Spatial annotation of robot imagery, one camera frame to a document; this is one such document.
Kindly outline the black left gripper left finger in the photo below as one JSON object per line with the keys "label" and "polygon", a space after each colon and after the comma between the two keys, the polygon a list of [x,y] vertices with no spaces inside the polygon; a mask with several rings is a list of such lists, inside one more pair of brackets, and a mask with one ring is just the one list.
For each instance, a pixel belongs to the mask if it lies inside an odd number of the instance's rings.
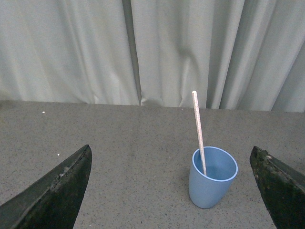
{"label": "black left gripper left finger", "polygon": [[2,229],[72,229],[88,185],[92,151],[84,145],[0,207]]}

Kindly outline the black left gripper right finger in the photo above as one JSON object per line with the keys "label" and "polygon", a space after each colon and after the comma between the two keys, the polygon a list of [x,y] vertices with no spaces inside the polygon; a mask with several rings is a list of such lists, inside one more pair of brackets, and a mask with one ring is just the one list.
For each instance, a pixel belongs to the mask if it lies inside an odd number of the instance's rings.
{"label": "black left gripper right finger", "polygon": [[278,229],[305,227],[305,176],[254,146],[251,168],[264,204]]}

